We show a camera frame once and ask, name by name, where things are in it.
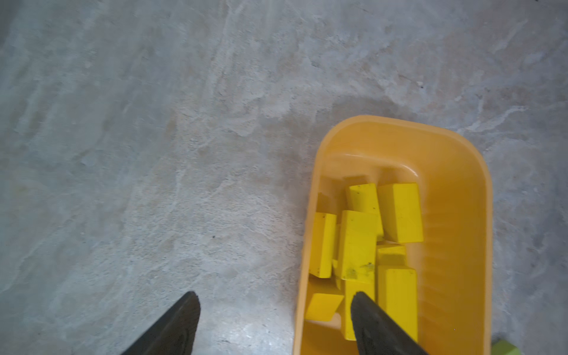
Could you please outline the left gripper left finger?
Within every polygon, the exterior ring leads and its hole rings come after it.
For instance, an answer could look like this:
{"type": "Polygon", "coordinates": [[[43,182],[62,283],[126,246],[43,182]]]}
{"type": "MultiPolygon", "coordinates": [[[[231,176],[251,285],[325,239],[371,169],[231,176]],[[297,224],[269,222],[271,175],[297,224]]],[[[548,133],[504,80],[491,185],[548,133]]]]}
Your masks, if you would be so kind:
{"type": "Polygon", "coordinates": [[[191,354],[200,315],[199,298],[188,291],[123,354],[191,354]]]}

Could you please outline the yellow block top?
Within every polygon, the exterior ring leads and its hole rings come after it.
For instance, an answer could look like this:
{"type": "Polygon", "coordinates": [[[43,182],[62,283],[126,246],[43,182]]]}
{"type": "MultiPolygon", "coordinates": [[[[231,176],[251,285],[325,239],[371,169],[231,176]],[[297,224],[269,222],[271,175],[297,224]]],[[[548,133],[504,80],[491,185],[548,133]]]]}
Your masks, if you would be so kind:
{"type": "Polygon", "coordinates": [[[424,241],[417,183],[394,183],[377,188],[385,239],[395,243],[424,241]]]}

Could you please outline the yellow plastic tray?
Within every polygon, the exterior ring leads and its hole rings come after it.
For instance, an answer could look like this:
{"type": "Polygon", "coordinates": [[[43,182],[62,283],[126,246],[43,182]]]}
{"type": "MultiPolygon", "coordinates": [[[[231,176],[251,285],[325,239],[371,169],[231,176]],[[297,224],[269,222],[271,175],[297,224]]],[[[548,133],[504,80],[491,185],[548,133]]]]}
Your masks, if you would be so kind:
{"type": "Polygon", "coordinates": [[[424,241],[408,247],[418,276],[419,344],[429,354],[489,354],[493,191],[488,166],[461,135],[411,121],[360,115],[324,137],[307,208],[293,352],[355,354],[340,319],[306,322],[312,226],[317,212],[340,214],[346,187],[416,183],[424,241]]]}

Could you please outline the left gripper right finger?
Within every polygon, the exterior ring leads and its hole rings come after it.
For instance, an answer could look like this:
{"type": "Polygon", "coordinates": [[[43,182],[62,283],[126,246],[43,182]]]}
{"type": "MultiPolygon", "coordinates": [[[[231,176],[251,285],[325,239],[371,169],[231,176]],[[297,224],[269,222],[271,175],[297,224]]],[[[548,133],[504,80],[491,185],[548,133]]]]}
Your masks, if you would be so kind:
{"type": "Polygon", "coordinates": [[[427,355],[366,293],[358,291],[351,303],[359,354],[427,355]]]}

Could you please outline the yellow block small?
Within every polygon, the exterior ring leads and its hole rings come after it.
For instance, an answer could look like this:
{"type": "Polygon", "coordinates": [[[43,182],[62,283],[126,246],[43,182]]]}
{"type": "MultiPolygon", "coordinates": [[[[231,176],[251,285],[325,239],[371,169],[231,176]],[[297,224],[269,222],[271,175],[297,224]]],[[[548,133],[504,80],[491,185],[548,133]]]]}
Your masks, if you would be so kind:
{"type": "Polygon", "coordinates": [[[304,319],[315,322],[330,322],[343,300],[342,294],[309,294],[306,300],[304,319]]]}

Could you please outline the yellow block diagonal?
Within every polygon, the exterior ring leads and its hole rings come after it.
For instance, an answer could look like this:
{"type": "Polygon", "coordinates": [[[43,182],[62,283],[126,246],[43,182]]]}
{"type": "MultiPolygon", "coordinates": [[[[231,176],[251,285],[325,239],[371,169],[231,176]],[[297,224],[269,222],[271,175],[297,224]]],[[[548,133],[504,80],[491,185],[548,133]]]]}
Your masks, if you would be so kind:
{"type": "Polygon", "coordinates": [[[379,266],[377,277],[379,307],[418,342],[417,272],[408,266],[379,266]]]}

